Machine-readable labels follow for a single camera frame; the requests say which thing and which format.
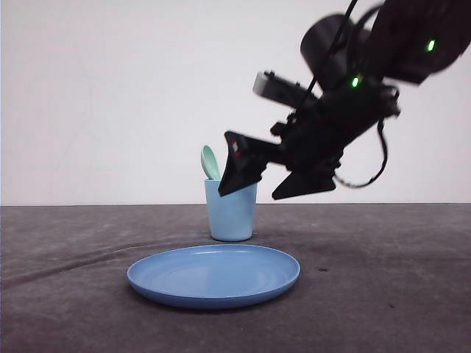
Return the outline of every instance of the light blue cup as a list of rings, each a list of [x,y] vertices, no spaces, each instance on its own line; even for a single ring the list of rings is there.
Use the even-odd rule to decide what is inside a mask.
[[[252,237],[257,184],[221,197],[221,180],[205,180],[211,237],[220,241],[242,241]]]

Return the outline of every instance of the gray table surface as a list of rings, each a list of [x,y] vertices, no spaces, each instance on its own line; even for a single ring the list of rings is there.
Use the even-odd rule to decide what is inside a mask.
[[[205,205],[3,207],[2,352],[471,352],[471,205],[266,204],[293,288],[236,310],[135,293],[142,257],[217,243]]]

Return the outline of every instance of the camera on robot arm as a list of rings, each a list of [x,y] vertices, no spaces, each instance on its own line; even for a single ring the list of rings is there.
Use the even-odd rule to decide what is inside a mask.
[[[301,54],[314,75],[309,87],[273,71],[258,73],[253,91],[294,110],[270,130],[281,139],[279,144],[224,134],[228,156],[219,186],[222,196],[259,182],[267,163],[285,165],[291,172],[273,192],[274,199],[334,190],[334,179],[351,188],[371,184],[388,158],[384,119],[400,114],[399,90],[383,79],[419,85],[453,63],[471,41],[471,1],[386,0],[354,24],[350,14],[355,3],[345,14],[315,23],[302,39]],[[365,29],[374,15],[372,29]],[[312,93],[316,82],[320,97]],[[336,176],[344,148],[375,124],[383,148],[381,169],[364,184],[349,184]]]

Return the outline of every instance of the white backdrop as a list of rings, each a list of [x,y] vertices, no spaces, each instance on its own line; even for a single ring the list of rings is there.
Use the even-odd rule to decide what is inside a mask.
[[[359,1],[353,18],[376,0]],[[275,140],[289,109],[252,93],[257,71],[307,86],[305,31],[348,0],[3,0],[2,204],[203,203],[199,152],[221,169],[227,129]],[[469,202],[471,54],[420,88],[401,84],[390,161],[371,187],[284,202]],[[375,130],[340,174],[370,178]],[[266,170],[259,202],[288,174]]]

